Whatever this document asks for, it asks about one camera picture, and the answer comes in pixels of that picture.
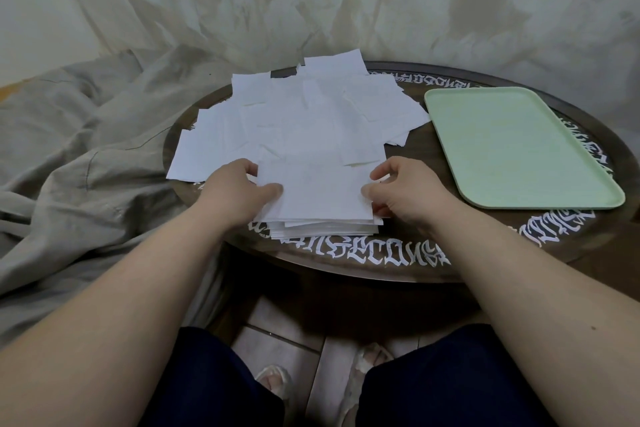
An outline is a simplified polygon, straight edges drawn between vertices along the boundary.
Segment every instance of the hand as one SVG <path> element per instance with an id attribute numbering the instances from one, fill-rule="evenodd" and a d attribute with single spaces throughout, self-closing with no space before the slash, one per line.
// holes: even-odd
<path id="1" fill-rule="evenodd" d="M 213 172 L 204 184 L 196 204 L 201 216 L 213 218 L 226 229 L 246 225 L 262 207 L 282 194 L 282 185 L 256 186 L 246 178 L 257 175 L 258 166 L 238 159 Z"/>
<path id="2" fill-rule="evenodd" d="M 430 227 L 462 204 L 421 160 L 394 156 L 373 169 L 370 177 L 378 180 L 387 174 L 387 180 L 362 187 L 378 216 L 394 214 L 412 225 Z"/>

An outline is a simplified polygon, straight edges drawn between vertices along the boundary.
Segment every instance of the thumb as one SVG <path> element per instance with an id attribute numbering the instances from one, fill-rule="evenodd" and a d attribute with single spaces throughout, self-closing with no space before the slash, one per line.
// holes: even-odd
<path id="1" fill-rule="evenodd" d="M 272 182 L 270 184 L 265 184 L 264 186 L 258 186 L 256 190 L 258 191 L 260 200 L 263 203 L 268 203 L 282 195 L 283 187 L 282 184 Z"/>
<path id="2" fill-rule="evenodd" d="M 387 204 L 387 199 L 389 195 L 388 184 L 380 183 L 380 182 L 372 182 L 370 184 L 365 184 L 360 189 L 362 196 L 370 199 L 374 203 L 377 204 Z"/>

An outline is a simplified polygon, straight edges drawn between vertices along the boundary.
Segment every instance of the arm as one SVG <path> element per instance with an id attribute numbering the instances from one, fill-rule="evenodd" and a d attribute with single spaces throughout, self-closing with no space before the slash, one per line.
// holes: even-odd
<path id="1" fill-rule="evenodd" d="M 640 303 L 568 267 L 452 196 L 420 161 L 392 157 L 363 188 L 379 214 L 429 230 L 562 426 L 640 419 Z"/>
<path id="2" fill-rule="evenodd" d="M 0 352 L 0 425 L 135 425 L 222 235 L 282 192 L 236 160 L 187 211 Z"/>

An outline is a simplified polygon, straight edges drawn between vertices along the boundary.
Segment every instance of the tiled floor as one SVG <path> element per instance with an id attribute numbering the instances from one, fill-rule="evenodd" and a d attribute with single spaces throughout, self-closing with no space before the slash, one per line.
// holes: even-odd
<path id="1" fill-rule="evenodd" d="M 295 425 L 332 426 L 356 351 L 376 341 L 395 357 L 457 327 L 487 322 L 459 284 L 394 285 L 297 275 L 236 252 L 239 280 L 211 330 L 255 375 L 286 368 L 295 385 Z"/>

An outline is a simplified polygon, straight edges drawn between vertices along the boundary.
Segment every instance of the crumpled cloth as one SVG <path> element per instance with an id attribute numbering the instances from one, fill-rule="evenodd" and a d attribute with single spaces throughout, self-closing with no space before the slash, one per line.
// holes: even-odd
<path id="1" fill-rule="evenodd" d="M 132 50 L 50 71 L 0 103 L 0 346 L 185 209 L 164 138 L 239 71 L 189 46 Z M 206 326 L 224 290 L 213 259 L 184 325 Z"/>

